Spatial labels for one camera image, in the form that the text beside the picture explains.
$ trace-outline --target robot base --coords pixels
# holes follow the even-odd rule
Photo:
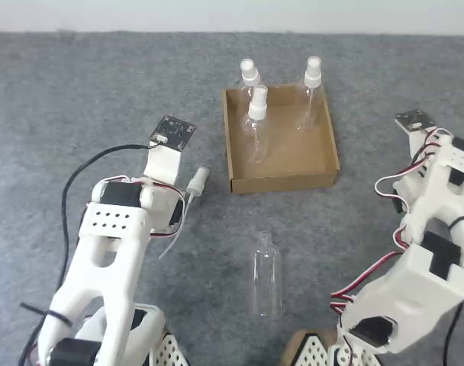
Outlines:
[[[335,331],[318,332],[300,330],[296,332],[283,352],[280,366],[349,366],[350,349],[336,344]],[[376,356],[366,350],[355,349],[352,366],[381,366]]]

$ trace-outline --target cardboard box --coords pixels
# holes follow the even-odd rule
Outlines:
[[[294,85],[268,87],[269,155],[260,164],[248,163],[240,128],[244,111],[238,111],[239,90],[222,91],[227,161],[232,193],[291,191],[325,188],[334,184],[340,170],[327,98],[312,131],[296,133],[295,118],[305,113],[297,104]]]

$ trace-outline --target white spray nozzle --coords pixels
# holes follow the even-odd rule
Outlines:
[[[247,114],[253,120],[262,120],[266,116],[268,104],[268,88],[264,85],[256,85],[253,88],[253,98],[249,103],[249,111]]]
[[[307,71],[305,71],[304,83],[309,88],[317,88],[322,84],[321,58],[308,57]]]
[[[258,85],[261,82],[259,71],[254,66],[254,61],[251,59],[243,59],[240,62],[240,71],[242,72],[242,80],[247,86]]]

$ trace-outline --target perforated plate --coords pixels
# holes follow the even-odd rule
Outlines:
[[[327,366],[327,351],[316,335],[307,338],[295,366]]]
[[[148,215],[144,209],[92,202],[86,209],[79,236],[140,238],[143,232],[150,232]]]
[[[179,350],[178,342],[172,334],[164,337],[159,347],[156,357],[155,366],[189,366],[185,356]]]
[[[447,158],[450,161],[449,166],[464,173],[464,151],[453,147],[451,153],[447,154]]]
[[[329,360],[331,361],[329,365],[349,366],[350,353],[347,345],[333,345],[329,348]],[[376,356],[362,350],[361,355],[357,352],[353,353],[352,366],[381,366],[381,363]]]
[[[349,366],[349,359],[350,350],[347,345],[333,345],[327,352],[320,339],[316,335],[310,335],[292,366]],[[352,366],[381,366],[381,364],[374,355],[363,350],[361,355],[354,353]]]

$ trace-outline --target black cable tie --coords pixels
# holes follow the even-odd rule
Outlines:
[[[20,306],[23,307],[24,309],[26,309],[28,311],[31,311],[32,313],[36,313],[37,315],[40,315],[40,316],[51,315],[54,318],[57,318],[58,320],[60,320],[64,324],[66,324],[69,328],[71,328],[73,326],[73,322],[71,320],[69,320],[63,314],[60,314],[60,313],[58,313],[58,312],[56,312],[54,310],[49,309],[47,311],[43,311],[42,309],[39,309],[38,307],[34,307],[32,305],[29,305],[28,303],[20,303]]]

